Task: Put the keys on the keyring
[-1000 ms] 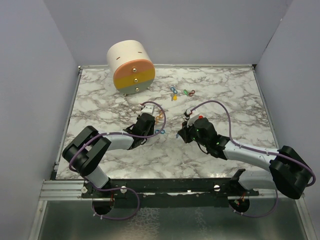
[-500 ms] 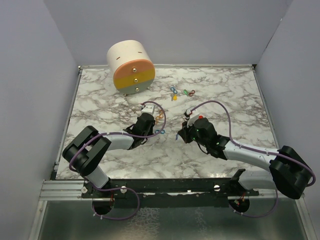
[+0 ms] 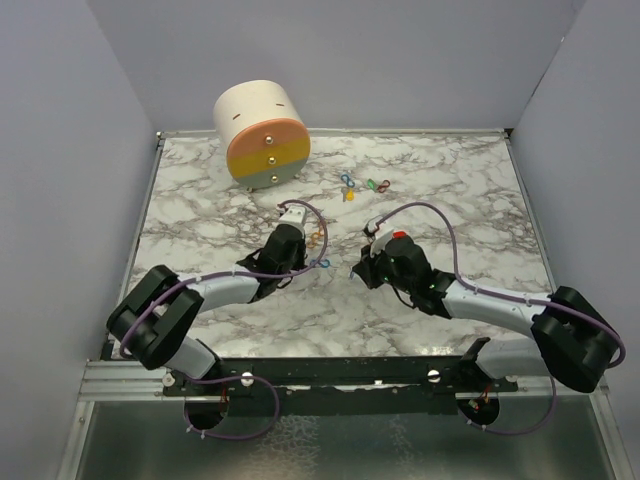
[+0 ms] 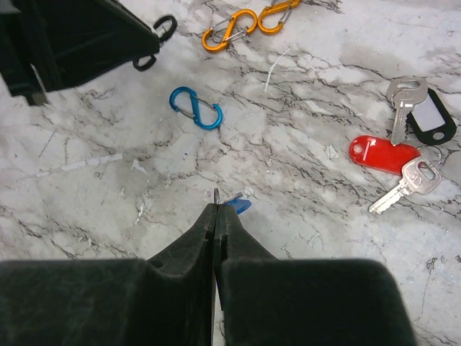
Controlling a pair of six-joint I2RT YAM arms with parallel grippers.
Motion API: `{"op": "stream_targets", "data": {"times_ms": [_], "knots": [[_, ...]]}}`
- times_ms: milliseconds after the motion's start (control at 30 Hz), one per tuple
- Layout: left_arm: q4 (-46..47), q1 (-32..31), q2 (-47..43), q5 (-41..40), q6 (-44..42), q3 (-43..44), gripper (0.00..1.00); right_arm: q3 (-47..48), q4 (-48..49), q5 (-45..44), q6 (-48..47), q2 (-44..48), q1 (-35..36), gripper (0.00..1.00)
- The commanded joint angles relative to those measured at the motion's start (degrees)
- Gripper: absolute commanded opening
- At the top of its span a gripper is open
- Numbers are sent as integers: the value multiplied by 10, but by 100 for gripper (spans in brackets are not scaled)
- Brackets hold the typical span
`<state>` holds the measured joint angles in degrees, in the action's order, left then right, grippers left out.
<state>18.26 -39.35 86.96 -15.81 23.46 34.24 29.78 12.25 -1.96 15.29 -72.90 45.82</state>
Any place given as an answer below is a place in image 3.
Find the red S carabiner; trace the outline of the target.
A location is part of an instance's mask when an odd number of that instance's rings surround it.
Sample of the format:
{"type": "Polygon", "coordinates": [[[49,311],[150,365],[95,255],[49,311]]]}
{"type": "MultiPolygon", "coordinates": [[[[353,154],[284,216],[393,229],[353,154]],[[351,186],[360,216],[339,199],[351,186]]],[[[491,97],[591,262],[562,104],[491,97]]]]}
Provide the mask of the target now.
{"type": "Polygon", "coordinates": [[[384,180],[383,182],[377,185],[376,191],[378,193],[384,193],[389,188],[389,186],[390,186],[390,181],[384,180]]]}

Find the blue S carabiner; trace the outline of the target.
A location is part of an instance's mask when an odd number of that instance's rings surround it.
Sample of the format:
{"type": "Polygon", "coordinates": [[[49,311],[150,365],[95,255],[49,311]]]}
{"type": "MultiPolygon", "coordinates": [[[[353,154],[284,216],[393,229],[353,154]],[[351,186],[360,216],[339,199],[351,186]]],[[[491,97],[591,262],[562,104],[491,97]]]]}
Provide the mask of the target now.
{"type": "Polygon", "coordinates": [[[331,267],[331,261],[329,259],[314,259],[312,264],[314,268],[327,269],[331,267]]]}
{"type": "Polygon", "coordinates": [[[351,177],[348,174],[342,174],[340,176],[340,179],[345,183],[345,185],[348,188],[354,188],[355,187],[355,182],[351,179],[351,177]]]}

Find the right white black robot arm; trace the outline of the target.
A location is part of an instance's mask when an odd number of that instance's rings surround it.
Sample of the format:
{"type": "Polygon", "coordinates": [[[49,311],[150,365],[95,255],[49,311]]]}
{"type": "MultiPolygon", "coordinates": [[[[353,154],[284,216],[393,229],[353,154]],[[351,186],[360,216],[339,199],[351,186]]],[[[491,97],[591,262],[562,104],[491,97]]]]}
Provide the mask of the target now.
{"type": "Polygon", "coordinates": [[[459,367],[461,383],[481,391],[509,375],[551,376],[591,393],[619,348],[616,331],[571,287],[551,294],[488,290],[430,265],[411,237],[394,234],[361,250],[353,272],[369,289],[388,285],[412,307],[446,319],[474,320],[516,332],[515,341],[491,341],[459,367]]]}

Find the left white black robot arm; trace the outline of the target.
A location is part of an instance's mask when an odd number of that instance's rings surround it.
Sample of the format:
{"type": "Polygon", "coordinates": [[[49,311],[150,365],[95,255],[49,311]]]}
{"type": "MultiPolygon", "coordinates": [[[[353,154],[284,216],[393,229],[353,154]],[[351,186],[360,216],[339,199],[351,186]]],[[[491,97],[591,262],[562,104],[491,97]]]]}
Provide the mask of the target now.
{"type": "Polygon", "coordinates": [[[298,227],[279,225],[263,248],[235,265],[234,275],[183,286],[168,296],[166,310],[144,318],[125,342],[125,349],[146,369],[160,367],[186,375],[195,392],[206,395],[220,385],[219,357],[200,340],[188,336],[200,313],[232,304],[250,304],[274,293],[282,274],[305,268],[304,234],[298,227]]]}

